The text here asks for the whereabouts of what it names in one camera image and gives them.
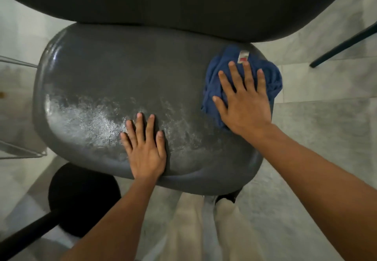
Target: cloth tag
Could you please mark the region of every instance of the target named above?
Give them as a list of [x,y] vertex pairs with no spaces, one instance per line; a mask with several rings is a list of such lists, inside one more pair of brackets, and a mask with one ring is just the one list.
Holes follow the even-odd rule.
[[244,63],[245,61],[247,61],[248,57],[249,57],[249,52],[247,50],[240,51],[237,63]]

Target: beige pants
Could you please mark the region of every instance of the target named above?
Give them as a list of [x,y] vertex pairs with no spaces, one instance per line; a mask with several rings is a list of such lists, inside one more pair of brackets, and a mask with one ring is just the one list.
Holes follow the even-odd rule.
[[[203,255],[202,207],[204,197],[182,193],[160,261],[200,261]],[[233,202],[223,198],[214,208],[223,261],[262,261],[261,251],[251,224]]]

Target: blue cloth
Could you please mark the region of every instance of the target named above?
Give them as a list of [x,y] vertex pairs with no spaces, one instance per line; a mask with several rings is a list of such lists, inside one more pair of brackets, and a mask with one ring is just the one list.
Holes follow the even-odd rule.
[[[212,97],[220,97],[227,107],[228,100],[227,96],[225,95],[221,87],[218,73],[219,71],[223,71],[227,76],[230,84],[233,86],[233,89],[235,89],[233,85],[232,76],[230,75],[228,63],[230,61],[234,61],[234,63],[237,66],[238,73],[241,75],[242,79],[244,79],[245,74],[243,72],[243,65],[237,63],[240,51],[241,49],[236,45],[227,46],[222,54],[215,56],[211,60],[207,69],[207,74],[205,76],[204,99],[201,109],[206,114],[214,118],[215,123],[219,128],[228,129],[228,127],[221,120],[219,111],[217,110],[212,100]],[[283,88],[282,77],[279,69],[275,64],[271,63],[270,61],[261,60],[257,58],[257,56],[252,54],[249,55],[248,62],[250,63],[250,66],[252,68],[255,89],[257,88],[257,70],[260,68],[263,70],[264,75],[266,77],[266,90],[268,100],[271,101],[278,95],[280,90]]]

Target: microfiber cloth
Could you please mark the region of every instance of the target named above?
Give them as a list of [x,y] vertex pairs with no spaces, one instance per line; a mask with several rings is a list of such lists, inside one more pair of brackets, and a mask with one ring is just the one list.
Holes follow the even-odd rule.
[[[240,49],[236,45],[229,45],[225,48],[223,53],[215,56],[207,69],[207,74],[205,76],[205,88],[204,88],[204,99],[202,103],[202,111],[204,111],[206,114],[214,118],[216,125],[219,128],[228,129],[228,127],[224,124],[224,122],[221,120],[220,113],[217,110],[212,97],[218,96],[220,97],[225,105],[228,107],[228,100],[227,96],[225,95],[220,79],[219,79],[219,71],[223,71],[225,75],[227,76],[230,84],[232,85],[233,89],[233,80],[232,76],[230,74],[230,70],[228,67],[228,63],[230,61],[234,61],[234,63],[237,66],[238,73],[241,75],[242,79],[245,78],[245,74],[243,72],[243,65],[238,62],[238,56],[240,54]],[[257,89],[257,70],[262,69],[264,72],[264,76],[266,78],[266,90],[267,90],[267,96],[268,100],[271,101],[274,99],[280,90],[283,88],[282,83],[282,77],[280,74],[279,69],[277,66],[270,61],[261,60],[257,56],[249,54],[248,56],[248,62],[250,63],[250,66],[252,68],[253,78],[254,78],[254,84],[255,89]]]

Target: shoe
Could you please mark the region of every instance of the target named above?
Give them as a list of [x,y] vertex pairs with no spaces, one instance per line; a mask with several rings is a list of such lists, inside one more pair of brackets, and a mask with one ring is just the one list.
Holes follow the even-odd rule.
[[226,198],[227,200],[230,200],[231,202],[235,203],[236,202],[236,198],[238,196],[238,194],[242,191],[242,187],[235,191],[235,192],[231,192],[231,193],[227,193],[226,195],[219,195],[214,204],[216,204],[219,200],[221,200],[222,198]]

